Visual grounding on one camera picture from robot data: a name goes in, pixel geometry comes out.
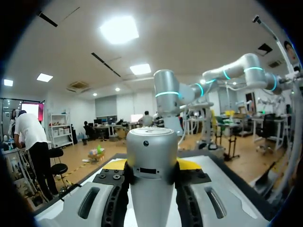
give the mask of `black stool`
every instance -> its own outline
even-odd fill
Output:
[[[62,174],[66,173],[68,170],[68,167],[66,164],[61,163],[61,160],[59,157],[63,156],[63,150],[61,148],[53,148],[49,150],[49,158],[55,158],[57,157],[60,161],[60,163],[55,164],[51,167],[52,169],[52,174],[53,175],[60,175],[61,180],[64,184],[65,189],[67,189],[67,186],[63,180]]]

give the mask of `toy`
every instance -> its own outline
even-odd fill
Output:
[[[99,161],[100,159],[103,160],[104,159],[104,148],[101,148],[100,145],[98,145],[97,149],[93,149],[89,151],[89,155],[88,157],[92,160],[92,161]]]

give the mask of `air conditioner vent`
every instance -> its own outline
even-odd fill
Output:
[[[271,61],[271,62],[268,63],[268,66],[273,69],[275,67],[278,67],[279,65],[282,65],[284,62],[285,62],[285,60],[283,60],[283,59],[276,60],[276,61]]]
[[[66,90],[73,92],[73,93],[83,93],[85,91],[90,90],[91,87],[88,83],[85,83],[83,81],[76,81],[74,83],[71,83],[69,86],[67,86]]]

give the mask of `square ceiling panel light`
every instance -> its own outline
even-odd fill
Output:
[[[12,80],[9,80],[9,79],[5,79],[4,80],[4,85],[5,86],[10,86],[10,87],[12,87],[13,86],[13,81]]]
[[[115,17],[105,22],[101,32],[111,44],[124,44],[139,37],[133,17]]]
[[[142,64],[142,65],[134,65],[129,67],[134,75],[141,75],[151,72],[151,68],[149,64]]]
[[[48,81],[50,81],[52,78],[53,78],[52,76],[49,76],[49,75],[40,73],[40,75],[38,76],[37,80],[43,81],[43,82],[48,82]]]

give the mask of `person sitting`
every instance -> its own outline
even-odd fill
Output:
[[[139,123],[142,125],[142,126],[151,126],[152,125],[152,117],[150,116],[150,113],[148,111],[145,111],[144,112],[145,116],[143,116],[142,118],[139,119]]]
[[[89,126],[87,121],[84,122],[84,129],[85,129],[85,134],[89,137],[91,140],[97,139],[97,134],[93,127]]]

